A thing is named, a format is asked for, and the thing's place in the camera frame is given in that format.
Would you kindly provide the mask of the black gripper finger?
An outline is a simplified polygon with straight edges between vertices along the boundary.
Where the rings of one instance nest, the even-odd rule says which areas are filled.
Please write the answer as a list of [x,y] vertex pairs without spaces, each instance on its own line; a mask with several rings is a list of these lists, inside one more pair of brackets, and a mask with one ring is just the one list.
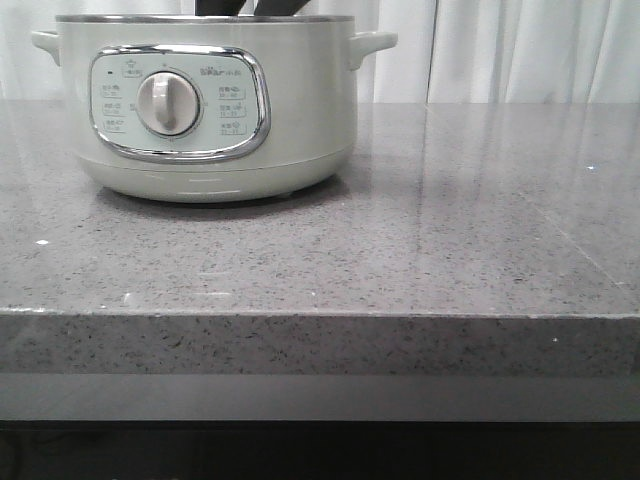
[[309,0],[259,0],[255,16],[293,16],[309,3]]
[[195,0],[196,16],[237,16],[246,0]]

